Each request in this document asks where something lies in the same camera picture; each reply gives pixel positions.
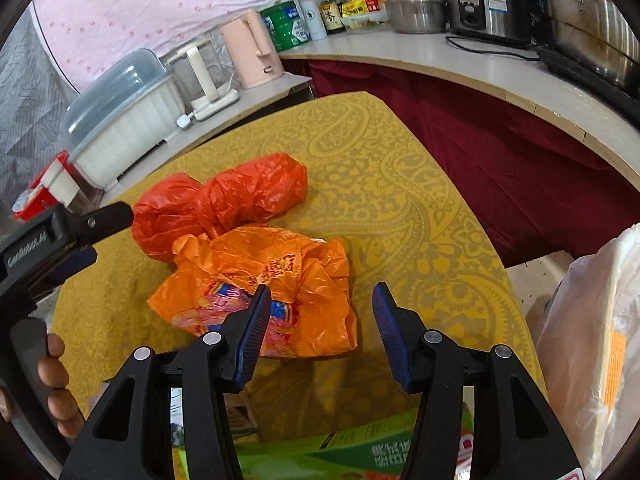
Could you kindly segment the person left hand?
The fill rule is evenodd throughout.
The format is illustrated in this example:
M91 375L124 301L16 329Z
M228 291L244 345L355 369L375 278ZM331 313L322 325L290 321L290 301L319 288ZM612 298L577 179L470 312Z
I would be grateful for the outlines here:
M70 392L70 374L61 358L65 352L63 339L54 333L47 334L47 350L37 362L28 362L27 369L35 373L37 382L51 389L47 396L47 410L55 420L58 432L65 439L75 440L85 425L84 415Z

